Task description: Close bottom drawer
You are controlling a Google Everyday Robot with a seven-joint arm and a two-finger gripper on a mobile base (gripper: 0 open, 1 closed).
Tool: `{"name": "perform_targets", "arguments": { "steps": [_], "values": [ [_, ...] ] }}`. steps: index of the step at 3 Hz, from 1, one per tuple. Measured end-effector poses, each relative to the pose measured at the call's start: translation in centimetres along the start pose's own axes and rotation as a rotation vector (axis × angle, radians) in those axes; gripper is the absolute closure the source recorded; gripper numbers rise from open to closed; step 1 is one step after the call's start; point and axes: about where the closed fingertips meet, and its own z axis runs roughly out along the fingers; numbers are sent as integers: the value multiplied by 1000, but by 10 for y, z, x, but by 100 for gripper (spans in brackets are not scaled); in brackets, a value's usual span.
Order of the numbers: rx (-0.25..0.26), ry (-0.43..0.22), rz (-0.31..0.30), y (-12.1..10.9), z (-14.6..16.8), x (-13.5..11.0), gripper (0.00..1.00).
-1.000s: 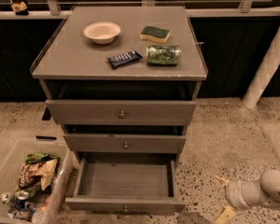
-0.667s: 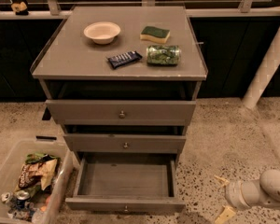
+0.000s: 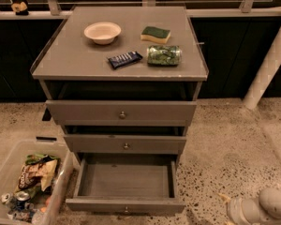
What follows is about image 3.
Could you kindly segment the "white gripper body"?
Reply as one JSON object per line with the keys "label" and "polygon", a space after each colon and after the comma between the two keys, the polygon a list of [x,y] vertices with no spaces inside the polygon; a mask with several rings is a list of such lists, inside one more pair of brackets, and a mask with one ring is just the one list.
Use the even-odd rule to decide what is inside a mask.
{"label": "white gripper body", "polygon": [[255,199],[232,199],[227,204],[227,215],[235,225],[259,223],[259,201]]}

